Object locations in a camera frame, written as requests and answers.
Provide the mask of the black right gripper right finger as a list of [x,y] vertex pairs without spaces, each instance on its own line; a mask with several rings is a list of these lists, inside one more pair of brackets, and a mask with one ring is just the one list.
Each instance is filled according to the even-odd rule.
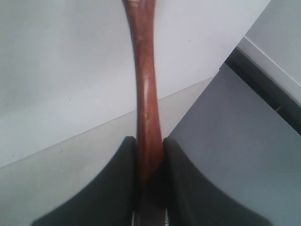
[[163,141],[169,182],[167,215],[171,226],[269,226],[211,183],[171,138]]

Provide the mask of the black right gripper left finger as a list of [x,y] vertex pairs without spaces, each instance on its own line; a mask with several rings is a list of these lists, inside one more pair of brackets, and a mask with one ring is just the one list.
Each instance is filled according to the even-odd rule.
[[103,170],[34,226],[130,226],[135,207],[136,139],[125,137]]

